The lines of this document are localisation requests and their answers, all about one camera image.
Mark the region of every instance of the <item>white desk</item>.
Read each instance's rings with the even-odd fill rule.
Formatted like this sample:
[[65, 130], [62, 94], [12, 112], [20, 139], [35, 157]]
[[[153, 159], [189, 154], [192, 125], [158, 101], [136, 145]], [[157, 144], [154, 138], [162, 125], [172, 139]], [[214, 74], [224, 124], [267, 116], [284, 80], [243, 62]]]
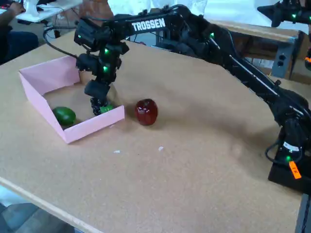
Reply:
[[[62, 11], [68, 10], [72, 7], [78, 6], [83, 2], [83, 0], [59, 0], [55, 2], [48, 3], [47, 5], [38, 5], [39, 7], [43, 8], [44, 11], [38, 12], [39, 15], [34, 17], [28, 13], [22, 13], [18, 15], [16, 18], [38, 23], [44, 19], [50, 18], [54, 15], [61, 13]], [[0, 9], [0, 14], [5, 12], [5, 10]]]

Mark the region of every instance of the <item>green lime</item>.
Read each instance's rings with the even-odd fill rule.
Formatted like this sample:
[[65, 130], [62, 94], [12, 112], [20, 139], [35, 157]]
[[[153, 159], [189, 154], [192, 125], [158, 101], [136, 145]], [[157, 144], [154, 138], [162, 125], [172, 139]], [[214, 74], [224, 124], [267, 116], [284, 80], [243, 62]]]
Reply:
[[56, 107], [52, 111], [58, 123], [62, 126], [73, 125], [76, 120], [76, 114], [70, 108]]
[[113, 109], [113, 106], [111, 104], [107, 105], [106, 107], [100, 107], [101, 113], [109, 112]]

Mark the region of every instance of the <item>pink box wall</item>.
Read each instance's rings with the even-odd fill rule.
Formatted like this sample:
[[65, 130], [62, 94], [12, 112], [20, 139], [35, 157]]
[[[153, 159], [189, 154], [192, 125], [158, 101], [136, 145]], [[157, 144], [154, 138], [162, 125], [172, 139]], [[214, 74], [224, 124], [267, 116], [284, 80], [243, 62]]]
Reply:
[[67, 56], [19, 71], [27, 99], [66, 143], [83, 138], [125, 117], [124, 106], [122, 105], [70, 128], [62, 129], [43, 95], [79, 82], [79, 71], [75, 67], [75, 63], [74, 58]]

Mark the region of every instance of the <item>red apple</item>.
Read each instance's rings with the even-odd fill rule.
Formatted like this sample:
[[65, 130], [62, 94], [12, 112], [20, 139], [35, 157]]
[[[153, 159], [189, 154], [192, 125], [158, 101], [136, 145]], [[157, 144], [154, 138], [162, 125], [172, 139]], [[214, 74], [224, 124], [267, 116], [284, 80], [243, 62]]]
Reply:
[[144, 99], [137, 102], [135, 115], [141, 125], [152, 125], [158, 114], [156, 103], [152, 99]]

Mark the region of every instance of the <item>orange label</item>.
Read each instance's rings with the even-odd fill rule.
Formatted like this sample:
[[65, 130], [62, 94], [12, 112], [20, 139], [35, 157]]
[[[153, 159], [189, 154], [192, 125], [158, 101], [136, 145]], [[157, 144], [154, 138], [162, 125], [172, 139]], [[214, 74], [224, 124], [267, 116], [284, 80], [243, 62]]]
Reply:
[[301, 175], [300, 175], [300, 172], [299, 172], [297, 165], [294, 161], [290, 161], [290, 168], [292, 170], [292, 173], [293, 173], [295, 179], [300, 179]]

